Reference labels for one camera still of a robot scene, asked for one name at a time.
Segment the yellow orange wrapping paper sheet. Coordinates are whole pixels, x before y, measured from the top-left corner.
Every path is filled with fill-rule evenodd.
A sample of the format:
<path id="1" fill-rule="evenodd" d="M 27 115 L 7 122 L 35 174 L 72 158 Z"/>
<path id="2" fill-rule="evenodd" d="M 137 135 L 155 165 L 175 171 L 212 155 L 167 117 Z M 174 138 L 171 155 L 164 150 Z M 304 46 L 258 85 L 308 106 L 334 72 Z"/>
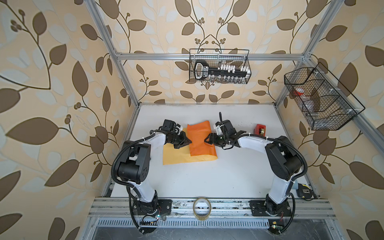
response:
<path id="1" fill-rule="evenodd" d="M 164 145 L 163 165 L 175 165 L 195 162 L 209 162 L 218 159 L 215 146 L 204 142 L 212 133 L 209 121 L 188 125 L 186 135 L 192 141 L 186 147 L 175 149 L 173 145 Z"/>

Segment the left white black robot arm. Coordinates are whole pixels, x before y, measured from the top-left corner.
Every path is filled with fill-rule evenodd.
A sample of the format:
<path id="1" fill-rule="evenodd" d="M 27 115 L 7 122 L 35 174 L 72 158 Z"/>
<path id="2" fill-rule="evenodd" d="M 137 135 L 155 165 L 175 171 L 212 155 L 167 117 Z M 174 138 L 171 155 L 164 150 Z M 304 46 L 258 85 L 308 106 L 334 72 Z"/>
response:
<path id="1" fill-rule="evenodd" d="M 111 167 L 111 177 L 116 184 L 126 187 L 129 194 L 130 216 L 141 234 L 145 235 L 148 232 L 135 219 L 134 206 L 137 207 L 138 214 L 154 217 L 156 221 L 162 211 L 157 191 L 146 180 L 152 157 L 151 150 L 162 149 L 166 144 L 180 149 L 191 143 L 181 125 L 171 120 L 164 120 L 163 125 L 151 130 L 149 136 L 136 141 L 125 141 L 117 154 Z"/>

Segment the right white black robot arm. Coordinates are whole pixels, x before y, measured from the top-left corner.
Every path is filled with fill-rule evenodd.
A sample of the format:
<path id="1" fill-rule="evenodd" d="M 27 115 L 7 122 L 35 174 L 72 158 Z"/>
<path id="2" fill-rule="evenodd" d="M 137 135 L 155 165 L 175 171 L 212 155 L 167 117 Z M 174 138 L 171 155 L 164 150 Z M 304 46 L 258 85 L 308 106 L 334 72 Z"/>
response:
<path id="1" fill-rule="evenodd" d="M 256 207 L 269 216 L 280 216 L 284 210 L 290 210 L 291 215 L 284 226 L 272 224 L 268 231 L 272 235 L 282 235 L 293 222 L 296 213 L 296 200 L 291 192 L 296 180 L 308 171 L 308 164 L 304 156 L 285 136 L 270 138 L 264 135 L 236 131 L 231 121 L 223 120 L 219 113 L 219 121 L 215 124 L 215 133 L 210 133 L 204 142 L 225 150 L 233 147 L 246 148 L 265 153 L 274 173 L 272 187 L 266 195 L 262 206 Z"/>

